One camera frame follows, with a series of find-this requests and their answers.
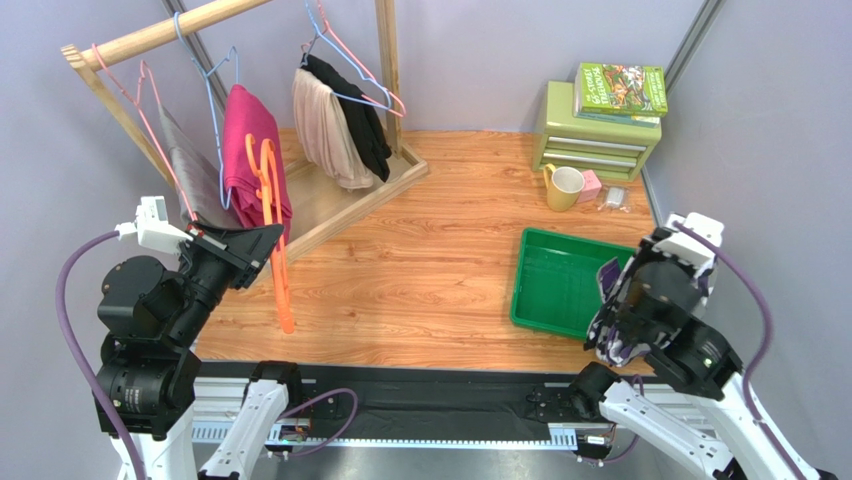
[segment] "clothes hanger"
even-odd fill
[[[358,57],[356,57],[355,54],[352,53],[352,51],[349,50],[349,47],[347,47],[346,44],[343,43],[343,40],[341,40],[340,37],[338,37],[337,34],[334,33],[334,29],[331,28],[331,23],[329,23],[328,18],[326,18],[326,16],[325,16],[325,9],[322,6],[321,0],[317,0],[317,9],[320,12],[320,17],[322,17],[323,33],[328,33],[329,35],[331,35],[331,38],[333,38],[334,41],[337,42],[338,45],[340,45],[341,48],[343,48],[343,51],[345,51],[352,58],[352,60],[354,60],[355,63],[357,63],[358,66],[361,67],[361,69],[364,70],[364,73],[366,73],[368,77],[373,79],[373,81],[377,81],[376,76],[373,75],[373,73],[370,71],[370,69],[367,68],[363,63],[361,63],[361,60],[358,60]],[[393,113],[394,115],[398,116],[398,117],[406,116],[407,111],[405,110],[405,104],[402,103],[402,100],[399,97],[397,97],[392,91],[387,90],[387,89],[384,89],[384,90],[387,94],[389,94],[391,96],[391,98],[393,98],[394,100],[396,100],[397,103],[399,103],[399,106],[400,106],[400,109],[402,110],[402,112],[400,113],[400,112],[397,112],[396,110],[392,110],[390,108],[388,108],[387,110],[389,112]],[[379,102],[373,100],[372,98],[368,97],[367,95],[364,95],[364,98],[373,102],[374,104],[376,104],[376,106],[384,107],[384,105],[380,105]]]
[[[151,79],[151,88],[154,90],[154,98],[157,100],[157,105],[162,105],[160,102],[160,92],[157,90],[157,83],[154,81],[154,73],[151,71],[151,67],[145,63],[145,60],[139,62],[139,79],[136,82],[136,98],[130,96],[130,92],[121,85],[121,82],[118,81],[115,75],[112,74],[110,69],[107,67],[106,62],[101,57],[100,52],[98,52],[98,46],[96,44],[92,44],[92,52],[95,54],[95,58],[98,59],[98,63],[101,64],[101,68],[107,74],[107,76],[112,80],[118,90],[124,95],[134,107],[136,107],[136,111],[139,112],[139,117],[142,119],[142,123],[145,124],[145,129],[148,130],[148,135],[151,137],[151,141],[154,146],[157,148],[157,153],[160,154],[160,158],[163,160],[163,163],[166,164],[166,168],[169,170],[169,174],[172,176],[172,180],[175,182],[175,187],[178,192],[180,192],[181,199],[183,199],[184,205],[186,205],[186,210],[189,212],[189,218],[196,222],[198,221],[198,215],[195,213],[195,210],[192,209],[192,205],[189,203],[189,198],[186,195],[186,192],[183,190],[183,186],[180,184],[180,180],[178,180],[177,175],[175,174],[174,169],[172,169],[172,162],[169,160],[169,157],[166,156],[166,152],[163,150],[163,147],[160,145],[159,140],[157,140],[157,136],[154,134],[154,130],[151,128],[150,122],[148,122],[148,117],[145,115],[145,112],[142,111],[142,107],[140,103],[142,102],[142,86],[145,84],[145,80]]]
[[[375,85],[375,86],[379,87],[379,89],[381,89],[382,93],[384,93],[384,94],[385,94],[385,98],[386,98],[386,100],[387,100],[387,105],[390,105],[390,103],[391,103],[390,95],[391,95],[391,94],[390,94],[390,92],[388,91],[388,89],[387,89],[387,88],[385,88],[384,86],[382,86],[381,84],[379,84],[379,82],[378,82],[378,81],[376,81],[375,77],[371,77],[371,76],[365,75],[365,74],[364,74],[364,72],[361,70],[361,67],[359,67],[359,66],[358,66],[358,64],[360,64],[360,63],[361,63],[360,61],[359,61],[357,64],[356,64],[355,62],[353,62],[353,61],[352,61],[352,59],[351,59],[349,56],[347,56],[347,54],[346,54],[346,53],[344,53],[344,52],[340,49],[340,47],[338,47],[337,45],[335,45],[335,43],[334,43],[334,42],[332,42],[331,40],[329,40],[329,39],[328,39],[328,37],[326,37],[326,36],[324,35],[324,33],[323,33],[323,32],[324,32],[324,31],[330,31],[331,26],[330,26],[330,25],[327,25],[324,31],[321,31],[321,30],[320,30],[319,25],[317,25],[317,22],[316,22],[316,20],[314,19],[314,14],[313,14],[313,12],[311,11],[310,5],[308,4],[308,0],[305,0],[305,9],[308,11],[308,17],[310,18],[310,20],[311,20],[311,24],[312,24],[312,25],[313,25],[313,27],[314,27],[314,32],[315,32],[315,34],[314,34],[314,38],[313,38],[313,40],[311,40],[311,41],[310,41],[310,42],[308,42],[307,44],[303,44],[303,45],[302,45],[302,53],[303,53],[303,55],[302,55],[302,66],[304,66],[304,65],[306,65],[306,64],[307,64],[307,57],[308,57],[308,55],[311,53],[311,50],[313,49],[314,45],[316,44],[316,41],[317,41],[318,39],[320,39],[320,38],[321,38],[321,39],[323,39],[326,43],[328,43],[328,44],[329,44],[329,45],[330,45],[330,46],[331,46],[331,47],[332,47],[335,51],[337,51],[337,53],[339,53],[339,54],[340,54],[340,56],[342,56],[344,60],[346,60],[346,61],[347,61],[350,65],[352,65],[352,68],[354,68],[354,69],[358,72],[358,75],[361,77],[361,80],[364,80],[364,81],[370,82],[370,83],[372,83],[373,85]],[[304,48],[305,48],[305,46],[308,46],[308,51],[307,51],[307,52],[305,52],[305,49],[304,49]],[[377,102],[377,101],[373,100],[372,98],[367,97],[366,95],[364,95],[364,96],[363,96],[365,99],[364,99],[364,100],[362,100],[362,99],[357,99],[357,98],[348,97],[348,96],[346,96],[346,95],[341,95],[341,94],[339,94],[339,93],[335,93],[335,92],[332,92],[332,93],[333,93],[335,96],[337,96],[337,97],[344,98],[344,99],[349,100],[349,101],[352,101],[352,102],[362,103],[362,104],[364,104],[364,105],[369,105],[369,106],[371,106],[371,107],[380,108],[380,109],[382,109],[382,110],[389,111],[389,112],[393,113],[394,115],[397,115],[397,116],[400,116],[400,117],[401,117],[401,116],[404,116],[404,114],[403,114],[403,113],[400,113],[400,112],[397,112],[397,111],[395,111],[395,110],[392,110],[389,106],[387,106],[387,105],[383,105],[383,104],[381,104],[381,103],[379,103],[379,102]]]
[[[263,201],[263,223],[284,223],[281,214],[281,198],[278,196],[278,170],[275,164],[275,144],[270,139],[264,139],[260,144],[260,166],[254,156],[254,135],[246,135],[246,155],[251,171],[260,180],[257,196]],[[272,216],[272,205],[275,205],[276,217]],[[272,269],[272,282],[275,286],[275,304],[278,309],[278,321],[284,333],[293,333],[293,312],[290,309],[290,281],[287,278],[287,248],[284,244],[284,234],[269,257]]]
[[[210,102],[210,115],[213,117],[213,134],[216,137],[216,153],[219,156],[219,203],[222,204],[222,208],[228,210],[231,208],[231,193],[232,189],[228,189],[228,195],[225,196],[225,162],[222,159],[222,138],[219,135],[219,121],[216,117],[216,106],[213,101],[213,87],[210,85],[210,77],[216,73],[216,71],[221,67],[225,62],[231,61],[231,57],[234,58],[234,69],[236,70],[236,82],[240,83],[240,56],[237,53],[237,47],[231,46],[231,49],[228,50],[228,55],[225,56],[222,60],[219,61],[210,71],[204,70],[204,67],[201,66],[201,62],[195,58],[195,55],[192,53],[192,49],[189,48],[189,45],[186,43],[186,39],[183,37],[183,34],[180,32],[180,22],[178,22],[178,17],[180,16],[180,12],[175,12],[174,22],[175,22],[175,33],[177,33],[178,40],[186,49],[187,53],[189,53],[189,59],[192,60],[192,63],[198,69],[198,72],[201,74],[201,77],[204,79],[204,84],[207,86],[207,99]]]

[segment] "black garment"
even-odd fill
[[[360,88],[341,77],[334,67],[313,55],[308,55],[307,65],[302,68],[311,72],[317,80],[328,85],[335,93],[350,98],[361,98],[364,94]],[[355,143],[355,149],[358,150],[361,161],[365,167],[386,182],[390,175],[387,158],[391,156],[391,149],[385,141],[385,132],[382,130],[376,110],[369,105],[345,98],[337,97],[337,100],[343,109],[343,116],[346,117],[349,133],[352,134],[352,141]]]

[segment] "drawer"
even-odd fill
[[[541,156],[541,163],[553,163],[595,170],[608,170],[613,172],[629,172],[636,168],[636,159],[629,157],[616,157],[598,153],[578,152],[573,150],[545,149]]]
[[[648,147],[644,145],[628,145],[622,143],[599,142],[596,140],[581,140],[579,138],[557,137],[547,138],[546,148],[553,150],[571,150],[575,152],[601,153],[618,157],[638,158]]]

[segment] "wooden frame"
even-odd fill
[[[271,0],[216,0],[192,9],[178,17],[181,32],[189,35],[223,20],[239,15]],[[381,48],[383,85],[399,92],[399,69],[396,48],[396,13],[394,0],[375,0],[376,19]],[[107,66],[141,55],[149,50],[177,40],[174,21],[163,20],[149,27],[98,46],[98,52]],[[91,49],[79,51],[74,45],[62,49],[62,54],[83,82],[107,107],[127,135],[133,140],[160,175],[174,186],[171,175],[151,142],[139,129],[136,121],[125,110],[113,93],[103,84],[97,72],[101,65]],[[287,245],[287,261],[292,263],[318,245],[334,237],[353,223],[366,217],[384,203],[404,192],[429,173],[429,166],[402,139],[399,118],[386,116],[387,141],[393,151],[388,159],[394,171],[402,172],[388,183],[368,191],[345,192],[333,180],[319,174],[320,169],[307,159],[287,165],[287,187],[291,202],[318,202],[321,205],[310,216],[299,218],[295,208],[294,227]],[[294,199],[294,192],[310,192],[309,199]]]

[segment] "pink box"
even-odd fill
[[[586,170],[583,172],[583,178],[586,179],[586,185],[580,192],[580,197],[577,199],[577,203],[594,200],[598,197],[598,192],[601,191],[601,181],[598,180],[598,176],[595,175],[593,170]]]

